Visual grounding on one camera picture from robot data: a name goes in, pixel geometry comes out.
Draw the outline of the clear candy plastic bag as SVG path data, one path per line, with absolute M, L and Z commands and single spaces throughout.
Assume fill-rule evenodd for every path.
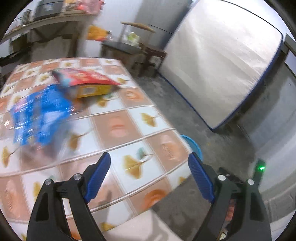
M 72 102 L 58 84 L 21 98 L 10 110 L 14 121 L 14 143 L 46 146 L 60 123 L 70 117 Z

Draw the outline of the yellow cardboard box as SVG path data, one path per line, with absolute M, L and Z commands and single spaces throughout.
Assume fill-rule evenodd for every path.
M 85 98 L 98 95 L 106 95 L 116 89 L 115 85 L 106 84 L 91 84 L 91 85 L 77 85 L 69 87 L 68 94 L 71 98 Z

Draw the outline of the red snack bag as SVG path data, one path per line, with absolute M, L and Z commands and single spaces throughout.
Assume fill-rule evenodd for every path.
M 106 75 L 94 70 L 84 70 L 81 68 L 58 68 L 52 70 L 52 75 L 63 87 L 73 87 L 77 85 L 120 85 Z

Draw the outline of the blue mesh trash bin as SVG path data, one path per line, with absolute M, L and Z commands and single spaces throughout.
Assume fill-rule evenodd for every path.
M 181 135 L 181 137 L 188 143 L 188 145 L 191 147 L 193 152 L 195 152 L 198 155 L 200 160 L 203 161 L 203 153 L 202 153 L 199 145 L 192 138 L 190 138 L 186 135 Z

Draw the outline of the dark wooden stool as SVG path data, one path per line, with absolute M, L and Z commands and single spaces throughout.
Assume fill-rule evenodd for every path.
M 143 47 L 143 50 L 144 61 L 140 64 L 141 68 L 138 76 L 142 77 L 149 67 L 153 67 L 153 77 L 156 77 L 164 59 L 167 56 L 167 53 L 164 50 L 151 45 L 146 45 L 145 47 Z

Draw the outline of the white blue-edged mattress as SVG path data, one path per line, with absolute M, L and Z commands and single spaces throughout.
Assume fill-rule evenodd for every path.
M 273 66 L 282 33 L 229 1 L 197 1 L 167 43 L 161 75 L 215 130 L 228 122 Z

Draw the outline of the yellow plastic bag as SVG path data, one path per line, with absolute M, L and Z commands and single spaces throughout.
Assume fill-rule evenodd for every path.
M 87 40 L 102 42 L 108 39 L 111 32 L 95 25 L 90 25 L 87 33 Z

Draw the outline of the wooden chair black seat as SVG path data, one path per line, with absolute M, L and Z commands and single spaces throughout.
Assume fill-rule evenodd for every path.
M 135 70 L 137 67 L 137 76 L 142 77 L 144 75 L 144 65 L 146 63 L 147 56 L 147 45 L 155 33 L 155 30 L 151 27 L 134 22 L 121 22 L 122 30 L 118 40 L 104 40 L 101 43 L 101 58 L 107 58 L 108 54 L 111 54 L 111 58 L 120 60 L 127 70 Z M 140 42 L 140 46 L 133 46 L 123 41 L 123 34 L 125 33 L 126 27 L 134 27 L 147 31 L 148 34 L 143 41 Z

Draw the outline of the grey side table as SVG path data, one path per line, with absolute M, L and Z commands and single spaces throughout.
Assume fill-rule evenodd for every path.
M 30 61 L 50 58 L 81 57 L 88 27 L 94 15 L 62 14 L 47 19 L 31 22 L 5 34 L 1 39 L 1 56 L 6 57 L 15 52 L 13 41 L 24 36 L 23 46 Z

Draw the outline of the pink red plastic bags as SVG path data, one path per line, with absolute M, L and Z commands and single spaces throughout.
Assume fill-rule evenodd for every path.
M 64 11 L 83 11 L 87 14 L 97 14 L 103 8 L 105 1 L 101 0 L 65 0 Z

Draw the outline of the silver refrigerator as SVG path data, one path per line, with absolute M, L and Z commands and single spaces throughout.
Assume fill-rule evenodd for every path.
M 143 1 L 136 23 L 154 29 L 149 44 L 164 49 L 176 28 L 190 9 L 192 1 Z

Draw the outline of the grey rice cooker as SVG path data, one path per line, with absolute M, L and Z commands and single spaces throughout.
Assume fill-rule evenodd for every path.
M 39 1 L 35 10 L 34 21 L 58 16 L 61 12 L 63 3 L 63 0 Z

